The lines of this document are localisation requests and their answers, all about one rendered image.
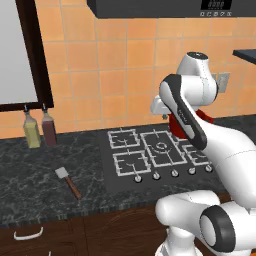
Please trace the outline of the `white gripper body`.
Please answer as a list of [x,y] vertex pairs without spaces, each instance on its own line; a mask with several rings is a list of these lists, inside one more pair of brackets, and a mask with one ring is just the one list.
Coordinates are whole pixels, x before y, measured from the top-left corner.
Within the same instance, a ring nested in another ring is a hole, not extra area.
[[169,115],[171,111],[162,102],[159,95],[154,97],[152,104],[150,105],[150,111],[154,115]]

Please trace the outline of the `red pot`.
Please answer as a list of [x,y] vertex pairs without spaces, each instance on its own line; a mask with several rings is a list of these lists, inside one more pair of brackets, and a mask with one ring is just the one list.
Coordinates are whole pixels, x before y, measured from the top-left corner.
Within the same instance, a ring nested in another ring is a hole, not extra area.
[[[204,121],[207,121],[209,123],[214,122],[214,119],[212,117],[208,116],[205,112],[203,112],[200,109],[196,111],[196,114]],[[175,116],[173,114],[169,115],[169,129],[174,136],[180,139],[186,139],[185,133],[183,132],[179,123],[176,121]]]

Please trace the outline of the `black hob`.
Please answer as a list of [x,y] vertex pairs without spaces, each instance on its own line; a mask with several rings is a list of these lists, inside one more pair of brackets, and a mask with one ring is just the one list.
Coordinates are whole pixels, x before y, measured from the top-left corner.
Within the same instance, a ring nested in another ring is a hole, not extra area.
[[[174,136],[165,123],[100,130],[98,143],[109,192],[156,190],[176,185],[188,190],[224,189],[208,158],[188,140]],[[206,165],[213,168],[212,172],[205,171]],[[189,168],[195,168],[196,173],[190,175]],[[178,177],[172,177],[174,169]],[[154,172],[159,173],[159,180],[153,179]],[[141,176],[142,181],[135,182],[135,176]]]

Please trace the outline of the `dark red sauce bottle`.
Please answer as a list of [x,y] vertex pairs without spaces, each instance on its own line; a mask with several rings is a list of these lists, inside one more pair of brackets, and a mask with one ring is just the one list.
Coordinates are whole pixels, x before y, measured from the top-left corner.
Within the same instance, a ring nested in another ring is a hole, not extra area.
[[48,114],[48,108],[45,105],[42,105],[42,111],[42,130],[44,134],[45,143],[48,146],[55,146],[57,144],[57,138],[54,119]]

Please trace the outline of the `dark wood cupboard door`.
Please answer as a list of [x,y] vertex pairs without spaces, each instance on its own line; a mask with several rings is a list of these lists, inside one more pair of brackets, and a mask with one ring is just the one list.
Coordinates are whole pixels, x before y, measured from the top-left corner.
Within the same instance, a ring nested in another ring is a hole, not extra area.
[[166,227],[154,207],[140,207],[84,218],[89,256],[154,256]]

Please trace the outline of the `yellow oil bottle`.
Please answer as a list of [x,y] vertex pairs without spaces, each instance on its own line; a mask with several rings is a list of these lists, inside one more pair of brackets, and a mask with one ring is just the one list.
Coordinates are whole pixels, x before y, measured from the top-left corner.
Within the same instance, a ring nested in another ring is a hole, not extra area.
[[35,118],[30,115],[30,110],[24,106],[25,121],[23,124],[24,133],[29,148],[39,148],[41,145],[38,124]]

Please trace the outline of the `dark wood drawer front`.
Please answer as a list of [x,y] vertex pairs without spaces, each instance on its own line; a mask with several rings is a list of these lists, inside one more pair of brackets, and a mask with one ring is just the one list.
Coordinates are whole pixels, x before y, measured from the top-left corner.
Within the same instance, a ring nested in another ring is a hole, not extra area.
[[[13,234],[43,234],[32,240],[16,241]],[[9,229],[0,228],[0,256],[88,256],[84,224],[81,217]]]

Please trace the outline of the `grey wall socket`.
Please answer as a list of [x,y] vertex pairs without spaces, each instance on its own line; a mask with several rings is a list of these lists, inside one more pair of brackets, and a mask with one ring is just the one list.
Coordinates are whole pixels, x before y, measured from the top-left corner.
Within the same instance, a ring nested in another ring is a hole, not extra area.
[[219,93],[224,93],[226,91],[229,77],[230,77],[229,72],[220,72],[217,75],[217,84],[218,84],[218,92]]

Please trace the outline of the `dark wall shelf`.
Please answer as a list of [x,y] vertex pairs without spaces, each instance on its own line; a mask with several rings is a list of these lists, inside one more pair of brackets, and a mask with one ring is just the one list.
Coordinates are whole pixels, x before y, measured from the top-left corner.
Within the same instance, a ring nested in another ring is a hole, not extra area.
[[256,49],[234,50],[233,55],[256,65]]

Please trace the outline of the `window with dark frame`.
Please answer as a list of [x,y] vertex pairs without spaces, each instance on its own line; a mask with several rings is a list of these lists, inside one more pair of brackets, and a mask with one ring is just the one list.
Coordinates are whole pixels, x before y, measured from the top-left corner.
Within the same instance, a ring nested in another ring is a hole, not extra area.
[[35,0],[0,0],[0,112],[53,108]]

